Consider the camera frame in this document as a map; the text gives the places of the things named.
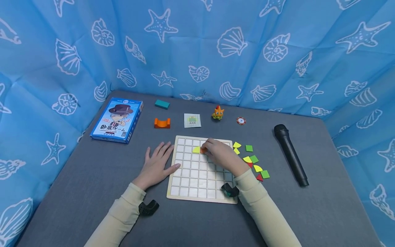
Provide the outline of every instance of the grid board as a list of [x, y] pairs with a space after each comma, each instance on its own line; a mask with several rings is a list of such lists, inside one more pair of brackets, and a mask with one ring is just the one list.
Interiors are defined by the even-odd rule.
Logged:
[[[215, 165], [205, 154], [193, 153], [207, 138], [176, 136], [171, 165], [180, 163], [181, 167], [170, 175], [167, 198], [200, 202], [237, 204], [237, 197], [225, 196], [221, 187], [229, 183], [233, 187], [233, 175]], [[219, 140], [232, 147], [230, 140]]]

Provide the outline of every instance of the black clip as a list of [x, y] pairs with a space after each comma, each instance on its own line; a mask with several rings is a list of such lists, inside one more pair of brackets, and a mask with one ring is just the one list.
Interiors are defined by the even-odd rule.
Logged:
[[158, 208], [159, 204], [155, 200], [152, 200], [148, 205], [145, 205], [144, 202], [142, 202], [139, 205], [139, 213], [140, 215], [151, 216]]
[[225, 194], [228, 197], [236, 197], [239, 195], [240, 191], [239, 189], [235, 186], [235, 187], [230, 187], [230, 185], [228, 183], [224, 184], [221, 189], [225, 192]]

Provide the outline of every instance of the poker chip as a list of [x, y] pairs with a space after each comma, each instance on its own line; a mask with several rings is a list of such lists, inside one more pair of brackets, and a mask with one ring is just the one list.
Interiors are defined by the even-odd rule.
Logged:
[[245, 120], [244, 117], [238, 117], [238, 118], [236, 119], [236, 121], [237, 121], [237, 123], [238, 123], [239, 125], [244, 125], [244, 124], [246, 124], [246, 120]]

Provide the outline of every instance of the orange figurine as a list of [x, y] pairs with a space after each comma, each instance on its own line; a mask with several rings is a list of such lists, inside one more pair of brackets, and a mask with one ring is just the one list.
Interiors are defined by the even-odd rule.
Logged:
[[221, 120], [222, 116], [224, 115], [224, 110], [221, 110], [220, 106], [217, 106], [214, 109], [214, 113], [211, 115], [214, 119]]

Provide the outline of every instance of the orange curved piece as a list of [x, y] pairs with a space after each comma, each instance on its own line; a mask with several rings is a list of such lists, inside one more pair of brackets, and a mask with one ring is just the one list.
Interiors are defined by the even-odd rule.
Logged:
[[170, 118], [166, 121], [161, 121], [155, 118], [155, 128], [170, 129]]

